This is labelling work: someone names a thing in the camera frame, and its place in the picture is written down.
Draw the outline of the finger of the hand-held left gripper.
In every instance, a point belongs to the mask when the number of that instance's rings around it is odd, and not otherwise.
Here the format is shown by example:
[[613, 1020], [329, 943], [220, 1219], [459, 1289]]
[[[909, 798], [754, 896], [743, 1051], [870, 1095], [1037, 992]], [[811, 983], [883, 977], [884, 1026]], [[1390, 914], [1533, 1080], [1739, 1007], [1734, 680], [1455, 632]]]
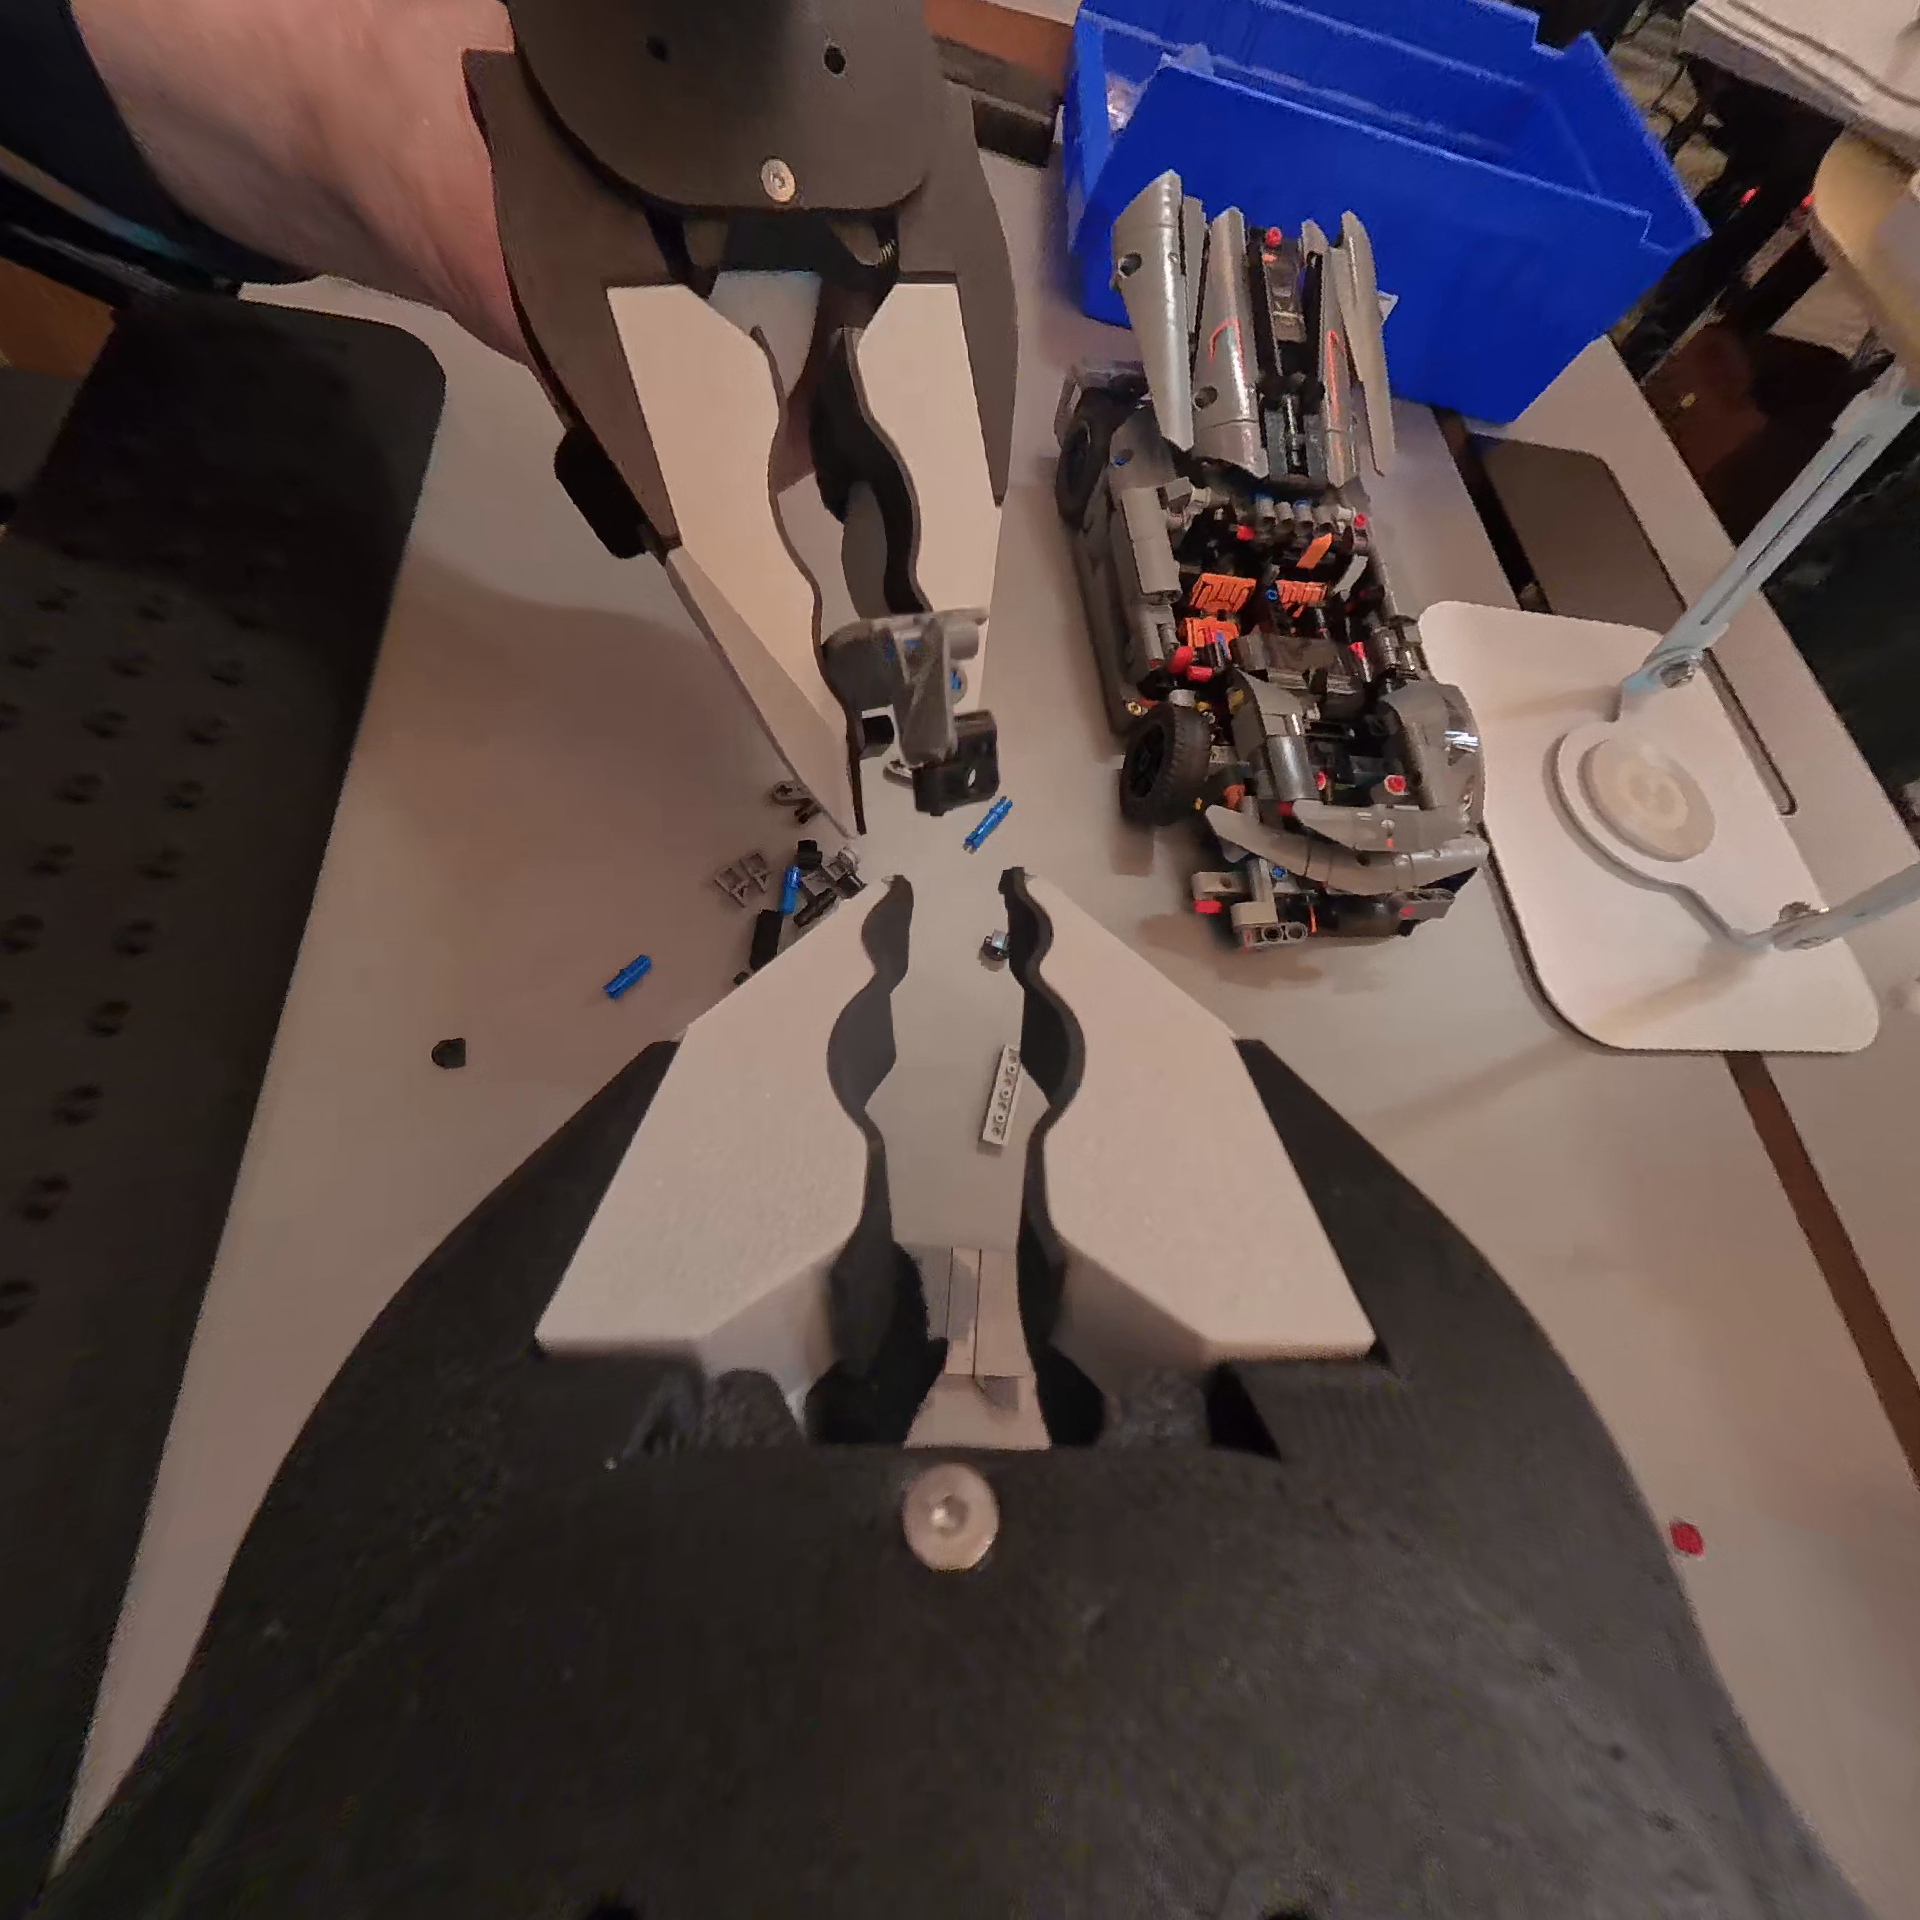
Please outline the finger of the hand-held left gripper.
[[953, 286], [901, 281], [831, 334], [810, 449], [855, 612], [993, 607], [1001, 508]]
[[821, 591], [786, 539], [774, 464], [819, 281], [614, 286], [607, 310], [674, 532], [662, 568], [786, 770], [859, 833], [849, 721], [821, 662]]

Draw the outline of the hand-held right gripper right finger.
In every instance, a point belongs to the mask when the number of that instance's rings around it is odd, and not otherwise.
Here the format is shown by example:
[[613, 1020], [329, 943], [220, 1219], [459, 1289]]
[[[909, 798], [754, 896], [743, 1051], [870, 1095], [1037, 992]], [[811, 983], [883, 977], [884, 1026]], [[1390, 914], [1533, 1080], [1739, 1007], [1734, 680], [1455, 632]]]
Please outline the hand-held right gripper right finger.
[[1014, 1272], [1047, 1441], [1222, 1364], [1364, 1361], [1375, 1328], [1227, 1024], [1058, 882], [1007, 868], [999, 896], [1039, 1095]]

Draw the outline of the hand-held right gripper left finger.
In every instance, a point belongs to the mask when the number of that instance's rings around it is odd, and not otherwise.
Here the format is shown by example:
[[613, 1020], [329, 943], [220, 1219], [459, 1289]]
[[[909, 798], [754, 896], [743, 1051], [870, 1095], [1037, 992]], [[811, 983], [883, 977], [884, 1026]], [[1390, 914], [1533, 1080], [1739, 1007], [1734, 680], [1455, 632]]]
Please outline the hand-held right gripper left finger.
[[873, 1095], [897, 1065], [909, 879], [876, 881], [699, 1016], [534, 1343], [769, 1376], [831, 1444], [901, 1444], [942, 1371]]

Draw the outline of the dark grey lego fender assembly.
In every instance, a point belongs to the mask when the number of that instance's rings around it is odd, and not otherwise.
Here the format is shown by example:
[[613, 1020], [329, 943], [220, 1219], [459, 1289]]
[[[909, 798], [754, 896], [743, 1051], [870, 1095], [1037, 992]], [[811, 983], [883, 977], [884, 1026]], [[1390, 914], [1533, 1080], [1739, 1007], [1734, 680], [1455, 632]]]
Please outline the dark grey lego fender assembly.
[[862, 764], [897, 747], [917, 811], [940, 819], [1001, 791], [990, 712], [959, 712], [956, 674], [988, 632], [985, 608], [866, 618], [819, 648], [823, 681], [849, 721], [850, 833], [868, 831]]

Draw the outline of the person's left forearm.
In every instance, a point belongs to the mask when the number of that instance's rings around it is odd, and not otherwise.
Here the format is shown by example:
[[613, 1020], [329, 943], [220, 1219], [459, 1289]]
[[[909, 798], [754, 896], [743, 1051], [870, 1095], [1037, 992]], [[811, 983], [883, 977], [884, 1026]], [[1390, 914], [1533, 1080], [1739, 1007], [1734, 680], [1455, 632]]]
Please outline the person's left forearm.
[[2, 256], [108, 305], [308, 280], [169, 194], [67, 2], [2, 6]]

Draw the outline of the grey lego car model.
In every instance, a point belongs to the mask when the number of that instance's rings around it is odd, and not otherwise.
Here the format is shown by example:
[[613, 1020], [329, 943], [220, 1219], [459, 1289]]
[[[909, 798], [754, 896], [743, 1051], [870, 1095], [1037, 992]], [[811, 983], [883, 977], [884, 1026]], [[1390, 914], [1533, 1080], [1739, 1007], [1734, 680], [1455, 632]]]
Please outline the grey lego car model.
[[1150, 178], [1111, 230], [1131, 361], [1081, 363], [1053, 504], [1119, 739], [1124, 824], [1191, 828], [1191, 910], [1245, 953], [1386, 943], [1481, 874], [1481, 731], [1386, 576], [1396, 427], [1375, 255]]

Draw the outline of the person's left hand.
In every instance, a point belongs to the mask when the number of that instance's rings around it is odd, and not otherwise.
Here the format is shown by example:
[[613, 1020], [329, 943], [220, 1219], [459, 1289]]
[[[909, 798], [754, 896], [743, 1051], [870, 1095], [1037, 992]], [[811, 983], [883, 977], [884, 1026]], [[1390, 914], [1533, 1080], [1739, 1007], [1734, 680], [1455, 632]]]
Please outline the person's left hand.
[[430, 305], [529, 367], [466, 52], [495, 2], [84, 2], [76, 20], [159, 185], [279, 263]]

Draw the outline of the blue plastic bin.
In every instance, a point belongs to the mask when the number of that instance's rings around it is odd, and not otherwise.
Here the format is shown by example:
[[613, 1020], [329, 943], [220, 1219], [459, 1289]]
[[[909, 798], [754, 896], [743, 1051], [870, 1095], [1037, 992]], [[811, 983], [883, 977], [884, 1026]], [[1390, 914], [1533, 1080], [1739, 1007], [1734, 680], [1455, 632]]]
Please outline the blue plastic bin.
[[1598, 43], [1481, 2], [1081, 6], [1063, 100], [1073, 295], [1124, 324], [1114, 230], [1207, 214], [1374, 240], [1390, 387], [1511, 424], [1707, 226]]

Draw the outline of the round wooden stool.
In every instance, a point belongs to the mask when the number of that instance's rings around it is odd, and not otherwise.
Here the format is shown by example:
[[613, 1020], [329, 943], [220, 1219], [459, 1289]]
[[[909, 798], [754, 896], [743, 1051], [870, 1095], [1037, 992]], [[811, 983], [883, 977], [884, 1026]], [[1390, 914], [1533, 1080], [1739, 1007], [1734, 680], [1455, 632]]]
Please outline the round wooden stool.
[[1854, 276], [1917, 289], [1917, 171], [1910, 155], [1842, 134], [1815, 171], [1815, 251]]

